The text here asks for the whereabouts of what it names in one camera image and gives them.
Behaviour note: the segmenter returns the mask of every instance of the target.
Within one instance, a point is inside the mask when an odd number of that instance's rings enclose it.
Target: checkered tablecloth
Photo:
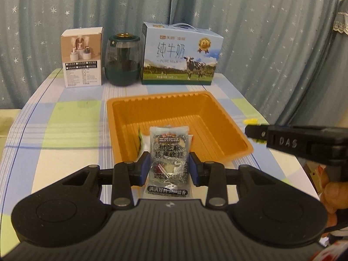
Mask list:
[[[18,242],[10,215],[15,204],[29,194],[85,167],[98,164],[112,168],[114,158],[107,122],[106,101],[133,95],[207,90],[222,104],[238,126],[257,118],[266,122],[255,108],[222,75],[215,74],[210,86],[142,85],[116,87],[104,80],[98,87],[69,88],[63,71],[56,69],[29,99],[11,127],[0,165],[0,254]],[[270,151],[252,141],[254,153],[231,162],[229,167],[252,165],[270,175],[316,196],[297,160]],[[229,186],[229,203],[237,201],[235,186]],[[192,186],[194,197],[205,202],[207,188]],[[135,200],[139,191],[133,190]],[[104,187],[101,200],[110,203],[111,186]]]

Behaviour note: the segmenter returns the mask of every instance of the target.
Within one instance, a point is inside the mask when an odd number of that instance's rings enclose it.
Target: blue curtain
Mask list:
[[[315,65],[308,62],[324,48],[336,1],[0,0],[0,108],[23,107],[61,67],[65,29],[104,26],[105,41],[121,31],[139,35],[143,21],[186,22],[224,37],[217,71],[268,121],[289,118],[311,79]]]
[[[290,121],[297,125],[336,126],[348,110],[348,0],[333,23],[330,47]]]

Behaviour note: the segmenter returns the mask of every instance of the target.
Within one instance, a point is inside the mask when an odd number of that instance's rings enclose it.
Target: metal screw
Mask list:
[[[114,204],[119,207],[128,206],[130,203],[131,201],[126,197],[119,197],[114,200]]]
[[[215,207],[224,206],[226,204],[226,200],[221,197],[213,197],[209,199],[209,204]]]

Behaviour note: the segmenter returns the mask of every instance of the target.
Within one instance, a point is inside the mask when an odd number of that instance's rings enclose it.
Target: lace trim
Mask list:
[[[345,12],[338,12],[337,15],[346,15],[346,16],[348,16],[348,13],[345,13]]]
[[[338,31],[339,33],[345,33],[348,35],[348,23],[344,24],[338,21],[335,21],[333,23],[333,30],[334,31]]]

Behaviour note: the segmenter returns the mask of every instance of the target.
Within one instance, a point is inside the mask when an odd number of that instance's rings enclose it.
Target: glass jar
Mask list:
[[[140,38],[119,33],[109,37],[105,61],[105,75],[111,84],[127,86],[140,75]]]

